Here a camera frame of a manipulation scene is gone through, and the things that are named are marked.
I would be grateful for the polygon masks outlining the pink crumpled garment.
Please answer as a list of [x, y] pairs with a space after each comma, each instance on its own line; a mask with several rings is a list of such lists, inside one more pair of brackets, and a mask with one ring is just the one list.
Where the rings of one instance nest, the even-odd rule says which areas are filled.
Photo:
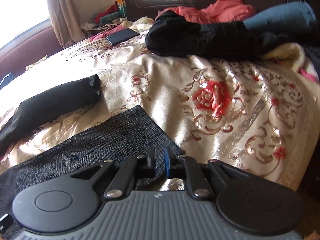
[[243, 21], [257, 13], [253, 6], [245, 4], [243, 0], [217, 0], [204, 9], [187, 6], [169, 7], [158, 11], [155, 19], [167, 11], [183, 16], [188, 22], [199, 24]]

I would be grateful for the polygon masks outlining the cluttered bedside items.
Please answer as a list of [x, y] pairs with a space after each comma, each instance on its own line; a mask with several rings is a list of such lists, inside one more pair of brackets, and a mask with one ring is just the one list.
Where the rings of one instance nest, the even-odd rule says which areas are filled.
[[82, 23], [80, 29], [83, 32], [94, 30], [103, 30], [109, 25], [117, 25], [122, 18], [127, 18], [126, 0], [115, 0], [105, 12], [99, 12], [93, 15], [90, 23]]

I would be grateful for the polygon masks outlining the cream fleece blanket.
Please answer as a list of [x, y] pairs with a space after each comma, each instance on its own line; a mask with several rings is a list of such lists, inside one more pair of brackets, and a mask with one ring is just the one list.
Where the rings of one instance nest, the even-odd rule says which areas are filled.
[[319, 83], [316, 69], [304, 48], [297, 43], [285, 43], [261, 56], [262, 60], [271, 61], [286, 67], [313, 82]]

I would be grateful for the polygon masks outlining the maroon window seat cushion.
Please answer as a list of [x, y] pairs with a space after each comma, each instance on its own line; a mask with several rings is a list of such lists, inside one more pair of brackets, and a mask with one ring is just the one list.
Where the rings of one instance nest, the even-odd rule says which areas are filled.
[[25, 71], [26, 66], [61, 50], [51, 21], [47, 19], [1, 48], [1, 78], [10, 73], [18, 77]]

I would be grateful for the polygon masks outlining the black smartphone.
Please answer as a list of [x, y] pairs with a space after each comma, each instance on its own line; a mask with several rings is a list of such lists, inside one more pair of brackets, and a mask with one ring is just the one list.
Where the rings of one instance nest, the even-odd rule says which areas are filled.
[[136, 36], [139, 36], [138, 32], [127, 28], [106, 36], [106, 39], [112, 46], [114, 46]]

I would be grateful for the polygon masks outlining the dark grey checked pants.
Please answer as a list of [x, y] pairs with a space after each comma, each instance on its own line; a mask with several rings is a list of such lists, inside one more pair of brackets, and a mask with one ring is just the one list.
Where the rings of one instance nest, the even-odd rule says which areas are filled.
[[[104, 192], [123, 162], [156, 148], [156, 175], [123, 199]], [[180, 213], [173, 193], [144, 191], [181, 149], [140, 106], [111, 117], [1, 175], [1, 215], [10, 239], [171, 239]]]

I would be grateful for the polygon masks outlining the blue pillow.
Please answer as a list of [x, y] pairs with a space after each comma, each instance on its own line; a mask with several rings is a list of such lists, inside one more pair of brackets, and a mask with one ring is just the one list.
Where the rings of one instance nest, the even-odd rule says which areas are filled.
[[316, 15], [308, 3], [290, 2], [270, 7], [244, 20], [248, 30], [309, 33], [317, 28]]

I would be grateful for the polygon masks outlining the black clothes pile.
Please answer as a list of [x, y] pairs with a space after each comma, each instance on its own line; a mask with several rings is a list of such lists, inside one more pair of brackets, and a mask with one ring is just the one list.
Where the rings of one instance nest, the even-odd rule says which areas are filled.
[[145, 38], [147, 49], [159, 56], [196, 55], [227, 61], [256, 59], [275, 41], [274, 34], [247, 30], [243, 22], [191, 23], [171, 10], [155, 20]]

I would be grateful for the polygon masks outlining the black folded garment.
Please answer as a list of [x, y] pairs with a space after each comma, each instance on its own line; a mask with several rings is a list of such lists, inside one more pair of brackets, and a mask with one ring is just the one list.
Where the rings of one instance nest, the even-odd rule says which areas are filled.
[[20, 103], [15, 114], [1, 128], [1, 157], [10, 146], [39, 126], [81, 107], [97, 103], [101, 82], [97, 74], [64, 83]]

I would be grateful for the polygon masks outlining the beige curtain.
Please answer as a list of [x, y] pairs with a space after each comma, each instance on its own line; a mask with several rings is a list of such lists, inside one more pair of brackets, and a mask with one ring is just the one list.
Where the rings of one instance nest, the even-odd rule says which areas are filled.
[[47, 0], [50, 21], [63, 49], [85, 39], [73, 0]]

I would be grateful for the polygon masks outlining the floral satin bedspread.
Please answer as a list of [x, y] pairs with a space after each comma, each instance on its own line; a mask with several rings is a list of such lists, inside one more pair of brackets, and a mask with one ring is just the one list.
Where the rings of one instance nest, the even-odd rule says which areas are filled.
[[29, 66], [1, 90], [1, 124], [19, 104], [52, 87], [97, 74], [102, 98], [41, 126], [9, 148], [1, 171], [136, 105], [198, 162], [219, 159], [298, 189], [319, 137], [319, 84], [271, 61], [228, 62], [154, 55], [151, 20], [111, 46], [103, 35]]

